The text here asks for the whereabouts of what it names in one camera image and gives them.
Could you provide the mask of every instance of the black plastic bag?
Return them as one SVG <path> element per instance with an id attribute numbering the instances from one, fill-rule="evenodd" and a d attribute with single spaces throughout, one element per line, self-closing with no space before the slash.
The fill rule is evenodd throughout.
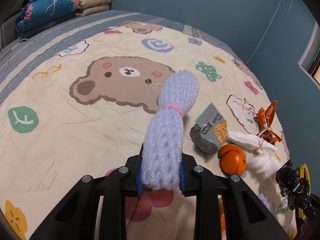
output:
<path id="1" fill-rule="evenodd" d="M 296 198 L 300 196 L 307 199 L 309 196 L 309 181 L 300 178 L 300 170 L 292 168 L 291 159 L 288 160 L 276 173 L 276 181 L 279 184 L 282 197 L 288 196 L 288 207 L 295 210 L 298 206 Z"/>

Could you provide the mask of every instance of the cartoon bear face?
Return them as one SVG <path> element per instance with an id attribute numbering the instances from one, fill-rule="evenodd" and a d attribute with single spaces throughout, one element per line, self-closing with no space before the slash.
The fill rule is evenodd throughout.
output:
<path id="1" fill-rule="evenodd" d="M 92 105 L 101 98 L 120 106 L 143 106 L 155 114 L 164 81 L 174 71 L 140 57 L 104 57 L 93 61 L 87 75 L 77 78 L 69 94 L 78 103 Z"/>
<path id="2" fill-rule="evenodd" d="M 157 24 L 143 23 L 143 22 L 130 22 L 125 24 L 125 26 L 127 28 L 132 28 L 134 33 L 141 33 L 141 34 L 147 34 L 147 33 L 151 33 L 152 31 L 159 31 L 162 29 L 162 27 Z"/>

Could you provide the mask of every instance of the bedsheet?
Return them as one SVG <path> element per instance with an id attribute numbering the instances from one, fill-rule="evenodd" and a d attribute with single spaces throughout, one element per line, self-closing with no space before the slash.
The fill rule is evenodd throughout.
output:
<path id="1" fill-rule="evenodd" d="M 190 139 L 195 119 L 213 103 L 228 130 L 255 133 L 255 112 L 270 104 L 226 44 L 191 26 L 138 13 L 69 20 L 7 46 L 0 64 L 0 208 L 23 240 L 83 175 L 104 176 L 139 153 L 172 73 L 189 70 L 200 83 L 184 118 L 183 152 L 219 176 L 217 155 L 205 162 Z M 283 138 L 274 157 L 285 163 L 289 152 L 277 117 L 272 129 Z M 293 238 L 294 213 L 275 179 L 262 181 L 248 170 L 243 180 L 268 198 Z M 146 189 L 135 201 L 126 199 L 129 240 L 193 239 L 194 197 Z"/>

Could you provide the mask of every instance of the white towel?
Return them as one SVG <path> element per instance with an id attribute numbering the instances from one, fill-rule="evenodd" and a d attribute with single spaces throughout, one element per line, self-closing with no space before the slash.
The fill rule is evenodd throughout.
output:
<path id="1" fill-rule="evenodd" d="M 270 178 L 281 168 L 282 165 L 274 154 L 276 147 L 264 139 L 252 134 L 230 131 L 228 140 L 240 147 L 255 150 L 258 153 L 257 156 L 247 161 L 247 165 L 261 175 L 263 179 Z"/>

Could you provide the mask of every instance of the pink hair tie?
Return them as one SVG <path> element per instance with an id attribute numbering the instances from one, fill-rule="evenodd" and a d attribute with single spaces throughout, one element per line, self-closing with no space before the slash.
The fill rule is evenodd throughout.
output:
<path id="1" fill-rule="evenodd" d="M 255 151 L 260 150 L 262 148 L 262 146 L 263 146 L 263 143 L 264 143 L 264 140 L 261 139 L 259 146 L 257 148 L 255 148 L 255 149 L 253 149 L 253 150 L 255 150 Z"/>
<path id="2" fill-rule="evenodd" d="M 183 111 L 181 109 L 180 106 L 177 106 L 175 104 L 164 104 L 162 106 L 160 106 L 160 109 L 161 108 L 165 108 L 165 107 L 171 107 L 171 108 L 174 108 L 175 110 L 177 110 L 179 112 L 179 114 L 181 115 L 181 117 L 183 117 Z"/>

